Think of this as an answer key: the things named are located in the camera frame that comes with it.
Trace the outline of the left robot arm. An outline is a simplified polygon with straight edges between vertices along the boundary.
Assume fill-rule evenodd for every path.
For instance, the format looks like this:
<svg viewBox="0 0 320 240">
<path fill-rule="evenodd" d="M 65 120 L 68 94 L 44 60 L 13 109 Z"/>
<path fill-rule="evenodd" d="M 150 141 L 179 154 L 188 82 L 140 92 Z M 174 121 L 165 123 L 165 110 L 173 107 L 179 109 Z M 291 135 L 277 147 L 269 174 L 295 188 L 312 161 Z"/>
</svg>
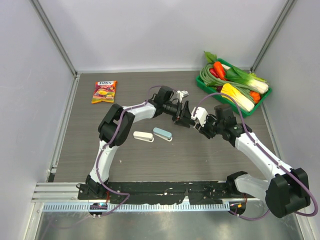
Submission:
<svg viewBox="0 0 320 240">
<path fill-rule="evenodd" d="M 79 190 L 97 200 L 106 195 L 112 161 L 118 148 L 126 141 L 134 123 L 154 119 L 164 113 L 172 116 L 172 121 L 179 126 L 193 126 L 195 123 L 191 120 L 189 102 L 183 103 L 183 99 L 188 95 L 186 90 L 176 91 L 163 85 L 150 99 L 140 104 L 113 104 L 98 126 L 98 154 L 85 184 Z"/>
</svg>

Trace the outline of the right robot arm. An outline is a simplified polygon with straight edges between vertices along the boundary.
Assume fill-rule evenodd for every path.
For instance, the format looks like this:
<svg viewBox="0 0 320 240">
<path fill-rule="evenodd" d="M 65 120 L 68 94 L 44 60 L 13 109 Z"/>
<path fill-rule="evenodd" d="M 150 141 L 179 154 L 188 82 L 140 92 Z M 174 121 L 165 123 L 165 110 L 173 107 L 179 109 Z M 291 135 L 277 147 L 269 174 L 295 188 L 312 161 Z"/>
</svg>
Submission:
<svg viewBox="0 0 320 240">
<path fill-rule="evenodd" d="M 277 218 L 308 207 L 311 197 L 307 192 L 307 173 L 302 168 L 292 168 L 274 155 L 248 126 L 237 122 L 229 105 L 221 104 L 214 110 L 214 114 L 209 114 L 205 108 L 195 107 L 191 112 L 194 127 L 209 139 L 221 135 L 245 154 L 265 177 L 261 180 L 245 172 L 236 172 L 228 177 L 226 193 L 233 198 L 245 193 L 264 201 Z"/>
</svg>

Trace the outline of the blue white stapler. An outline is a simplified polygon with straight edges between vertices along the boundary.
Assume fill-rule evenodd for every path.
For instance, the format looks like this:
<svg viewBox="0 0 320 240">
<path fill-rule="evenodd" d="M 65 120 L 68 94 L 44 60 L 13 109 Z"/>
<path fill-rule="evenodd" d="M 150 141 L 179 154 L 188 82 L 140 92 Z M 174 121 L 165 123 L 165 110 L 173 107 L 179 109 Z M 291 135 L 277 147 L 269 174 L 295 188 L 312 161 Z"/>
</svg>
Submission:
<svg viewBox="0 0 320 240">
<path fill-rule="evenodd" d="M 168 141 L 168 142 L 171 142 L 172 139 L 173 139 L 173 136 L 172 136 L 171 132 L 166 131 L 166 130 L 161 129 L 161 128 L 158 128 L 158 127 L 155 127 L 153 129 L 153 134 L 156 135 L 157 137 L 163 139 L 163 140 Z"/>
</svg>

